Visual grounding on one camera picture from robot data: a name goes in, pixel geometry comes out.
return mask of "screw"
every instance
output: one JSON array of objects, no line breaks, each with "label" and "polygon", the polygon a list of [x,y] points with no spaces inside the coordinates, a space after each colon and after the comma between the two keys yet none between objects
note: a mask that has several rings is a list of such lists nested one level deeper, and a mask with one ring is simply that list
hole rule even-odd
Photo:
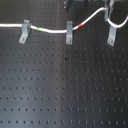
[{"label": "screw", "polygon": [[68,42],[71,42],[71,38],[68,38]]},{"label": "screw", "polygon": [[21,38],[21,41],[24,41],[24,38]]},{"label": "screw", "polygon": [[112,40],[112,39],[110,39],[110,40],[109,40],[109,42],[112,44],[112,43],[113,43],[113,40]]}]

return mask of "table surface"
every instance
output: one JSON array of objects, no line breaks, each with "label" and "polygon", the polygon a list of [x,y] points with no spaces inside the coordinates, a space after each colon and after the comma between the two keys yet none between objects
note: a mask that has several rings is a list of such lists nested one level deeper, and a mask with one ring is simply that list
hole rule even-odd
[{"label": "table surface", "polygon": [[[73,2],[69,13],[59,0],[1,0],[0,23],[65,29],[78,25],[104,3]],[[117,2],[111,20],[121,23],[128,2]],[[109,25],[100,12],[73,33],[31,30],[19,44],[21,28],[0,28],[1,128],[127,128],[128,23],[107,44]]]}]

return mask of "metal bracket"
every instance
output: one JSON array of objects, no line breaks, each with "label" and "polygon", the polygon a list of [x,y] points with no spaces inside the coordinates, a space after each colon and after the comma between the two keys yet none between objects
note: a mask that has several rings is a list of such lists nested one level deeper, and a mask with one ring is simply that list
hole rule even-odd
[{"label": "metal bracket", "polygon": [[67,35],[66,35],[66,44],[72,45],[72,30],[73,27],[73,22],[72,21],[67,21]]},{"label": "metal bracket", "polygon": [[25,44],[25,42],[27,40],[27,37],[28,37],[28,34],[31,30],[30,26],[31,26],[30,21],[29,20],[24,20],[24,24],[22,24],[22,35],[20,37],[19,43]]},{"label": "metal bracket", "polygon": [[115,43],[115,39],[116,39],[116,28],[110,26],[109,29],[109,36],[108,36],[108,41],[107,43],[111,46],[114,46]]}]

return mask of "mounting hole grid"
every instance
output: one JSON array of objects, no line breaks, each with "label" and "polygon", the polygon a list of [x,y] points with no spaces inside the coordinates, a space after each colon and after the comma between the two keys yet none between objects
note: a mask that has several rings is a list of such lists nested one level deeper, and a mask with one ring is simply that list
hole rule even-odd
[{"label": "mounting hole grid", "polygon": [[[59,0],[1,0],[0,22],[49,29],[74,26],[104,3],[73,2],[69,13]],[[121,23],[127,2],[116,2],[113,22]],[[0,28],[0,127],[128,127],[128,24],[107,44],[109,25],[98,14],[73,34],[32,30],[25,45],[19,28]]]}]

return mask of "white cable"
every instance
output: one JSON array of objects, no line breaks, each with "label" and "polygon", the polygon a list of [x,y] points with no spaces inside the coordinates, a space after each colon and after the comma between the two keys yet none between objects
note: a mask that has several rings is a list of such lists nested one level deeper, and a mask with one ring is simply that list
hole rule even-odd
[{"label": "white cable", "polygon": [[[106,8],[104,8],[104,7],[99,8],[91,16],[89,16],[85,21],[83,21],[80,25],[83,26],[89,20],[91,20],[97,13],[99,13],[100,11],[104,11],[104,10],[106,10]],[[115,28],[123,27],[127,21],[128,21],[128,16],[126,17],[125,21],[122,24],[116,25],[113,22],[111,22],[110,19],[108,18],[108,23]],[[22,24],[0,24],[0,27],[22,27]],[[79,25],[73,27],[73,30],[77,30],[78,28],[79,28]],[[39,31],[43,31],[43,32],[47,32],[47,33],[67,33],[67,30],[49,30],[49,29],[45,29],[45,28],[38,28],[37,29],[36,26],[31,26],[31,29],[34,29],[34,30],[39,29]]]},{"label": "white cable", "polygon": [[[85,21],[81,23],[83,26],[85,23],[87,23],[89,20],[91,20],[97,13],[100,11],[105,10],[106,8],[102,7],[99,8],[97,11],[95,11],[90,17],[88,17]],[[22,24],[0,24],[0,27],[22,27]],[[37,30],[36,26],[31,26],[31,29]],[[67,30],[49,30],[45,28],[39,28],[40,31],[47,32],[47,33],[67,33]]]},{"label": "white cable", "polygon": [[22,27],[22,24],[0,24],[0,27]]},{"label": "white cable", "polygon": [[108,23],[111,26],[113,26],[114,28],[121,28],[121,27],[123,27],[127,23],[127,21],[128,21],[128,16],[126,17],[125,21],[122,24],[117,25],[117,24],[111,22],[110,19],[108,18]]},{"label": "white cable", "polygon": [[[85,21],[83,21],[81,24],[82,26],[87,23],[89,20],[91,20],[97,13],[100,11],[104,11],[106,8],[101,7],[98,10],[96,10],[91,16],[89,16]],[[47,32],[47,33],[67,33],[67,30],[49,30],[45,28],[40,28],[40,31]]]},{"label": "white cable", "polygon": [[106,8],[101,7],[98,10],[96,10],[90,17],[88,17],[85,21],[82,22],[82,25],[84,25],[85,23],[87,23],[90,19],[92,19],[97,13],[99,13],[100,11],[105,11]]}]

